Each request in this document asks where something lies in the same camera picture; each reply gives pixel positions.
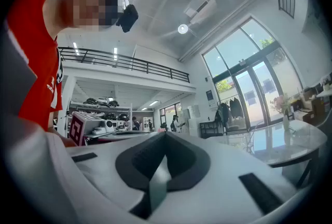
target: hanging clothes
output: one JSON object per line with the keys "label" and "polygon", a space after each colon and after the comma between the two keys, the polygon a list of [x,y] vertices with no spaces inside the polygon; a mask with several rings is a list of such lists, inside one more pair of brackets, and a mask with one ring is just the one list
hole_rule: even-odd
{"label": "hanging clothes", "polygon": [[224,125],[228,122],[228,107],[225,103],[221,104],[222,107],[222,113],[223,113],[223,121]]}
{"label": "hanging clothes", "polygon": [[234,105],[234,111],[235,111],[235,115],[236,115],[236,116],[234,116],[232,113],[233,117],[243,117],[242,107],[241,107],[240,101],[237,98],[234,98],[233,105]]}
{"label": "hanging clothes", "polygon": [[237,116],[236,106],[235,106],[234,101],[232,101],[232,99],[229,100],[229,107],[230,107],[230,112],[232,113],[232,116],[234,118],[236,118],[236,116]]}

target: person in background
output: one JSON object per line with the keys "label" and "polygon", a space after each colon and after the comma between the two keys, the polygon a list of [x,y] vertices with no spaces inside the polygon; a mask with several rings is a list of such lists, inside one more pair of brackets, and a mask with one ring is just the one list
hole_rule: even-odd
{"label": "person in background", "polygon": [[173,115],[173,121],[171,123],[172,132],[176,132],[177,128],[180,128],[180,127],[182,127],[182,126],[184,126],[186,124],[185,122],[179,124],[178,121],[177,121],[177,119],[178,119],[178,116],[177,115]]}
{"label": "person in background", "polygon": [[133,131],[139,131],[140,130],[140,123],[136,120],[136,117],[133,116]]}
{"label": "person in background", "polygon": [[150,119],[148,119],[148,124],[149,124],[149,130],[150,130],[150,132],[152,132],[152,123],[151,123]]}

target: helmet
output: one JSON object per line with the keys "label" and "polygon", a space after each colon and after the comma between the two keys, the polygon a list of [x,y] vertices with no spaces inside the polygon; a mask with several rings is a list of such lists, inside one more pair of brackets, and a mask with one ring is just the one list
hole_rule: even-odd
{"label": "helmet", "polygon": [[128,114],[120,114],[118,120],[128,122],[129,116]]}
{"label": "helmet", "polygon": [[115,121],[115,120],[116,120],[116,116],[115,116],[115,114],[113,114],[113,113],[108,113],[108,114],[106,114],[105,116],[103,116],[103,119],[105,119],[105,120],[113,120],[113,121]]}
{"label": "helmet", "polygon": [[93,99],[93,98],[88,98],[86,102],[83,102],[83,104],[93,104],[93,105],[96,105],[98,102]]}
{"label": "helmet", "polygon": [[111,101],[108,104],[109,104],[109,106],[114,106],[114,107],[118,106],[119,107],[119,104],[117,101]]}

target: white device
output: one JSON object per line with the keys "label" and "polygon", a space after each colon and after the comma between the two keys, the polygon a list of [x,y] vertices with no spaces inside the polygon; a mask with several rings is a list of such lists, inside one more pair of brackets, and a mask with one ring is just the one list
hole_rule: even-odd
{"label": "white device", "polygon": [[114,132],[113,123],[110,120],[104,120],[104,122],[101,123],[101,126],[95,127],[91,133],[93,135],[99,135],[99,134],[105,134],[105,133],[110,133],[110,132]]}

